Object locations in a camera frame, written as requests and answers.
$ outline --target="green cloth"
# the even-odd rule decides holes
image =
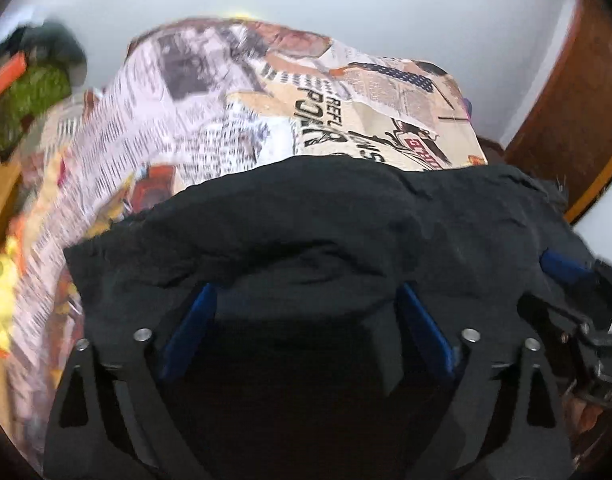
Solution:
[[[28,124],[48,108],[70,95],[64,70],[51,65],[29,66],[0,96],[0,157],[8,158]]]

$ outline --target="silver screw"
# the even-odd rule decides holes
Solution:
[[[150,336],[152,336],[152,330],[150,328],[141,328],[139,330],[135,330],[135,333],[132,335],[132,338],[135,339],[135,341],[148,341],[148,339],[150,339]]]
[[[537,352],[542,345],[537,339],[529,337],[526,341],[524,341],[524,346],[528,348],[531,352]]]
[[[481,334],[474,328],[465,328],[462,330],[462,337],[469,343],[476,343],[481,339]]]
[[[77,349],[78,352],[81,352],[82,350],[85,350],[86,348],[88,348],[88,345],[89,345],[88,339],[83,338],[75,343],[75,348]]]

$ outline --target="brown wooden door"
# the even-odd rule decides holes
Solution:
[[[598,0],[580,0],[560,60],[504,155],[528,174],[558,180],[578,216],[612,178],[596,182],[612,156],[612,17]]]

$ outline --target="white trim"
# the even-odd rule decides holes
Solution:
[[[568,31],[570,30],[570,26],[572,25],[575,17],[576,7],[577,0],[564,0],[564,3],[561,6],[560,17],[555,25],[552,39],[550,40],[550,45],[548,46],[546,54],[544,55],[544,60],[542,60],[542,64],[535,74],[535,79],[532,80],[531,87],[528,89],[528,92],[526,92],[526,95],[522,99],[521,104],[518,106],[510,121],[508,121],[508,126],[499,139],[499,143],[501,144],[502,148],[506,149],[511,140],[513,140],[513,137],[515,137],[515,134],[519,131],[519,128],[522,127],[522,124],[524,124],[524,121],[531,112],[532,107],[535,106],[537,99],[542,94],[542,91],[548,82],[548,78],[550,77],[552,70],[555,68],[557,60],[560,58],[560,54],[564,48],[566,39],[568,38]]]

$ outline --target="newspaper print blanket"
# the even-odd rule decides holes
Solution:
[[[9,363],[16,444],[41,469],[46,422],[83,316],[62,248],[187,186],[294,155],[407,171],[485,164],[450,75],[263,22],[197,19],[138,38],[48,162]]]

